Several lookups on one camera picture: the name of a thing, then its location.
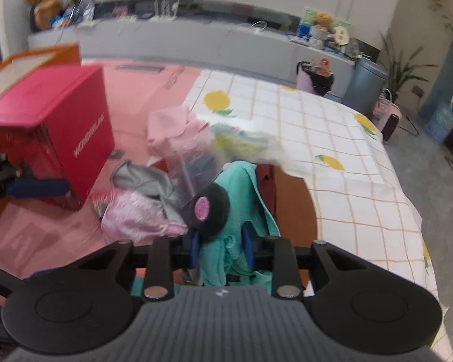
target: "black trash bag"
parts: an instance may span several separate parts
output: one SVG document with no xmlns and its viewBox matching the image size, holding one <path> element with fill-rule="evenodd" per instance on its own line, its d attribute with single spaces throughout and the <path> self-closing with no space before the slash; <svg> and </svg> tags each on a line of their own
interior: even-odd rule
<svg viewBox="0 0 453 362">
<path fill-rule="evenodd" d="M 332 73 L 329 77 L 315 73 L 312 71 L 310 62 L 307 61 L 300 61 L 297 64 L 297 74 L 299 69 L 302 69 L 310 76 L 310 79 L 312 80 L 312 86 L 314 87 L 314 91 L 317 95 L 324 96 L 332 88 L 332 84 L 334 83 L 334 75 Z"/>
</svg>

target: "silver screw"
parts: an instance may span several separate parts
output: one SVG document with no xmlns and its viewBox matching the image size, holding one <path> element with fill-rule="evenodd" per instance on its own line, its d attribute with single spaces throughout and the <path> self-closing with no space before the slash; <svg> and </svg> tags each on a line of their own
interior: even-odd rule
<svg viewBox="0 0 453 362">
<path fill-rule="evenodd" d="M 168 290 L 162 286 L 151 286 L 144 290 L 144 296 L 150 299 L 159 299 L 166 297 Z"/>
<path fill-rule="evenodd" d="M 300 289 L 291 285 L 280 286 L 277 289 L 277 294 L 282 298 L 295 298 L 300 294 Z"/>
</svg>

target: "gray trash can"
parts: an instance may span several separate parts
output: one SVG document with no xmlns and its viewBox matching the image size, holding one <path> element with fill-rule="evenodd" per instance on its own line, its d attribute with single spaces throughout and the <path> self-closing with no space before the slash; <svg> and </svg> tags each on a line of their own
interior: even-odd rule
<svg viewBox="0 0 453 362">
<path fill-rule="evenodd" d="M 362 57 L 355 65 L 351 83 L 341 103 L 359 113 L 371 113 L 387 77 L 382 66 Z"/>
</svg>

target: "teal towel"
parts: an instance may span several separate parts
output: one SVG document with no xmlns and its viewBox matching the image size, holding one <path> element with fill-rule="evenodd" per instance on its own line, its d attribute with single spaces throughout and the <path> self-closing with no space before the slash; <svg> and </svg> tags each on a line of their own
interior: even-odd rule
<svg viewBox="0 0 453 362">
<path fill-rule="evenodd" d="M 271 291 L 271 272 L 250 270 L 242 252 L 242 225 L 246 221 L 252 222 L 261 237 L 280 236 L 257 187 L 255 168 L 248 162 L 233 162 L 215 181 L 228 193 L 230 214 L 216 238 L 201 246 L 199 267 L 206 286 L 224 286 L 226 275 L 233 274 L 240 278 L 235 285 L 261 284 Z"/>
</svg>

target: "gray fabric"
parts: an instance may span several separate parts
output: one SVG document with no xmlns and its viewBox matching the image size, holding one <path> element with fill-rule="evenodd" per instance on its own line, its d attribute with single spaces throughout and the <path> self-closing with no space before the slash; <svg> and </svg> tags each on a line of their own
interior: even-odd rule
<svg viewBox="0 0 453 362">
<path fill-rule="evenodd" d="M 137 191 L 157 200 L 163 206 L 169 221 L 184 224 L 173 183 L 167 173 L 155 167 L 133 164 L 130 160 L 121 163 L 112 173 L 112 183 L 120 188 Z"/>
</svg>

